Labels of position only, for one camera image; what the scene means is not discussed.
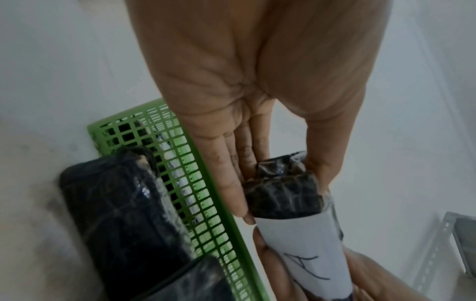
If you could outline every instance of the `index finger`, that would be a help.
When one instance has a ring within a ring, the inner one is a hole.
[[[212,175],[222,200],[237,217],[248,212],[243,188],[233,167],[224,136],[215,138],[192,137],[200,155]]]

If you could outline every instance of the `white paper label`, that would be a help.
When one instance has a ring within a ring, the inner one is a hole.
[[[305,289],[326,300],[345,299],[352,281],[330,210],[289,220],[256,218],[264,240]]]

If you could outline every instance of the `green plastic basket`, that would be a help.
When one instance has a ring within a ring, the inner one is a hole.
[[[95,122],[88,131],[101,155],[122,145],[150,148],[197,254],[219,259],[237,300],[269,300],[233,216],[221,202],[198,150],[163,99]]]

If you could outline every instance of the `human hand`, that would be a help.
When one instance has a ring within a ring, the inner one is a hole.
[[[128,0],[150,72],[233,214],[269,157],[274,99],[304,118],[307,165],[339,172],[389,0]]]
[[[254,229],[253,240],[277,301],[321,300],[292,280],[284,263],[268,248],[258,228]],[[429,301],[367,256],[346,247],[344,254],[354,285],[355,301]]]

